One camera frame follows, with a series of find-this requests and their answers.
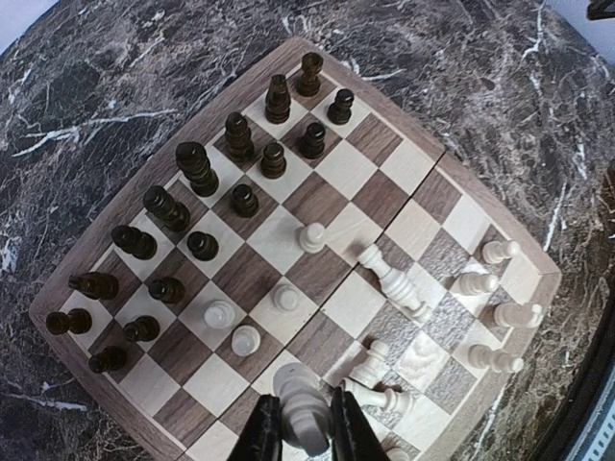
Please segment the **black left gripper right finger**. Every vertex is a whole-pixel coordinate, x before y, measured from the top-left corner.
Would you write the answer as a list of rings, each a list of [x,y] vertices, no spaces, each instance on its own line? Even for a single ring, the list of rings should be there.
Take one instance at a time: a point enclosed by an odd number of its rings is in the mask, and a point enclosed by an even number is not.
[[[336,387],[332,394],[332,459],[388,461],[354,395]]]

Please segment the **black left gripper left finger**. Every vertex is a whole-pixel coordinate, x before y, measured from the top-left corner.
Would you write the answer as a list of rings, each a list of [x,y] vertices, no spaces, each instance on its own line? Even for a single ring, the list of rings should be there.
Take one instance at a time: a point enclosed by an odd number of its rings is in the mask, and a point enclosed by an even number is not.
[[[261,396],[250,414],[229,461],[283,459],[282,406],[278,397]]]

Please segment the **white chess king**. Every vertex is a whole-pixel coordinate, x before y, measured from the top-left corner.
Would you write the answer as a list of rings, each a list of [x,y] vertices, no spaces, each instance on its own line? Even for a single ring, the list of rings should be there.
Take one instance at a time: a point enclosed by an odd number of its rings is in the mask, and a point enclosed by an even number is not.
[[[283,365],[274,374],[273,391],[281,403],[283,439],[310,457],[327,451],[332,416],[316,374],[299,362]]]

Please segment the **white chess rook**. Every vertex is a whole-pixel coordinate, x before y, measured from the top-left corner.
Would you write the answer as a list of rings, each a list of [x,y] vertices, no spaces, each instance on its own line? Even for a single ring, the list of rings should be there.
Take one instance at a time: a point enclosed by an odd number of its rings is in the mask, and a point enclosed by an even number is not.
[[[380,340],[374,340],[366,353],[366,358],[357,364],[349,374],[349,378],[373,389],[389,371],[386,356],[389,346]]]

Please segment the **white chess bishop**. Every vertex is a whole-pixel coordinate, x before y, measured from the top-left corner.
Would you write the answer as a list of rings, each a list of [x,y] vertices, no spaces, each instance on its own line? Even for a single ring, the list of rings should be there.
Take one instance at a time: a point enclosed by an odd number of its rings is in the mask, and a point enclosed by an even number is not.
[[[468,362],[480,369],[490,369],[494,373],[516,374],[525,365],[524,359],[502,349],[492,350],[486,345],[473,345],[468,351]]]
[[[494,321],[503,328],[537,328],[544,317],[538,303],[501,303],[494,309]]]

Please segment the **white chess pawn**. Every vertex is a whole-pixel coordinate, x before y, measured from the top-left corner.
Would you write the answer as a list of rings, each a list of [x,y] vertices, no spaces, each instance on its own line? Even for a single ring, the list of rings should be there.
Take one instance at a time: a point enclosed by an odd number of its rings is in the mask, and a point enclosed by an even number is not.
[[[483,245],[481,255],[488,264],[500,264],[520,253],[520,245],[517,241],[490,241]]]
[[[499,286],[499,279],[493,274],[472,272],[461,274],[457,278],[457,284],[462,295],[475,296],[494,292]]]

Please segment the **wooden chess board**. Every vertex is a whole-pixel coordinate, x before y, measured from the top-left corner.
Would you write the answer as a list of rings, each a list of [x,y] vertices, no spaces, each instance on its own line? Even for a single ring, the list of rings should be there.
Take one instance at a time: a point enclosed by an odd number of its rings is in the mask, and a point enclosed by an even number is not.
[[[301,96],[302,57],[322,56]],[[195,141],[219,186],[198,196],[176,163]],[[146,210],[149,187],[183,203],[175,232]],[[520,253],[500,264],[490,241]],[[425,323],[389,301],[357,257],[376,244],[431,308]],[[464,273],[492,293],[462,295]],[[385,449],[447,460],[504,388],[472,366],[483,344],[522,355],[533,328],[494,321],[501,303],[544,311],[560,270],[467,168],[384,95],[294,37],[188,121],[122,188],[39,291],[30,318],[82,386],[157,460],[224,460],[283,365],[326,388],[389,346],[376,385],[412,395],[404,415],[369,406]],[[53,335],[51,312],[83,308],[84,334]]]

